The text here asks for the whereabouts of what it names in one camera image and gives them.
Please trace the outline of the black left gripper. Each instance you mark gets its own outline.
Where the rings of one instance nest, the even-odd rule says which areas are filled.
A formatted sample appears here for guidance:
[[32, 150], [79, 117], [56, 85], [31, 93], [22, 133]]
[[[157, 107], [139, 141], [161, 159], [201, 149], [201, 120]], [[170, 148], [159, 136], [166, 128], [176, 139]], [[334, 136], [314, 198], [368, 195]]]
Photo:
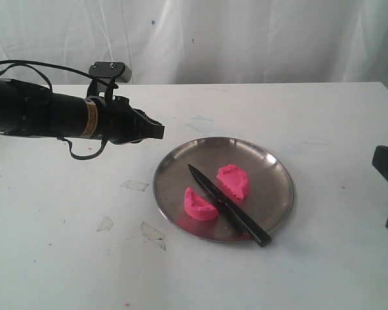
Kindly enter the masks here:
[[162, 140], [165, 126], [150, 118], [143, 110], [133, 108], [126, 97], [117, 96], [106, 103], [103, 98], [93, 99], [98, 107], [98, 124], [93, 138], [115, 145], [139, 143], [144, 139]]

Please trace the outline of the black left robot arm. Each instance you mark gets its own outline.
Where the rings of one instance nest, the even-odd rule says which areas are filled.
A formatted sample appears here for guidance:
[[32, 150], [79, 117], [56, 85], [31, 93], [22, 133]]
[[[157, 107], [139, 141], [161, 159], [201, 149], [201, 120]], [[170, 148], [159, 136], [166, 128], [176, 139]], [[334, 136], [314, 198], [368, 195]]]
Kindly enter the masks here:
[[0, 133], [9, 136], [106, 139], [137, 143], [164, 136], [163, 124], [135, 109], [125, 97], [78, 98], [41, 85], [0, 79]]

